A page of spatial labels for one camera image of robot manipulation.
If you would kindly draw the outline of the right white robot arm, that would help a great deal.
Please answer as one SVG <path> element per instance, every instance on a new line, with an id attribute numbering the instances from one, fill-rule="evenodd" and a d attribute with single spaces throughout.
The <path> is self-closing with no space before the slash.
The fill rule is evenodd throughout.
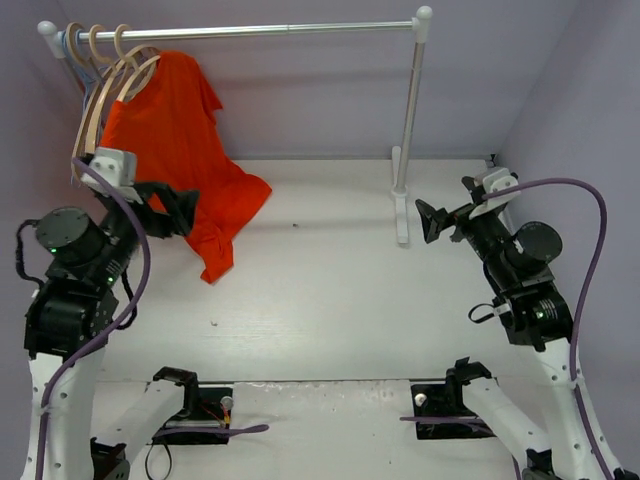
<path id="1" fill-rule="evenodd" d="M 492 292 L 488 315 L 526 363 L 543 423 L 535 423 L 482 363 L 462 358 L 436 384 L 414 387 L 411 422 L 421 439 L 492 437 L 520 479 L 629 479 L 597 421 L 578 357 L 581 307 L 570 307 L 550 265 L 563 242 L 532 221 L 510 232 L 500 216 L 523 186 L 511 174 L 463 179 L 471 202 L 455 210 L 416 204 L 424 238 L 445 230 L 479 257 Z"/>

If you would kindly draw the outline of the orange t shirt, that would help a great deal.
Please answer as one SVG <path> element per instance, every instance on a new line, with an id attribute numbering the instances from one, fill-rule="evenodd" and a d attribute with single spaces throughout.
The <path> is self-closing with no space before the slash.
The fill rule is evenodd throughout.
<path id="1" fill-rule="evenodd" d="M 136 179 L 176 191 L 196 190 L 195 223 L 186 241 L 213 284 L 233 267 L 233 239 L 272 193 L 225 153 L 217 132 L 222 104 L 197 61 L 163 51 L 150 82 L 132 99 L 112 105 L 100 144 L 132 152 Z"/>

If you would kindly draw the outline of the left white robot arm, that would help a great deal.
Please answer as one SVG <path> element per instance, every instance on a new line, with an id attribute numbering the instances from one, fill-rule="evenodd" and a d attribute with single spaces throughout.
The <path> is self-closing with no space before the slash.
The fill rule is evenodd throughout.
<path id="1" fill-rule="evenodd" d="M 117 479 L 131 444 L 90 437 L 98 369 L 109 335 L 137 307 L 150 274 L 151 237 L 188 235 L 199 193 L 146 182 L 99 197 L 99 223 L 79 207 L 33 221 L 53 260 L 26 313 L 31 433 L 23 478 Z"/>

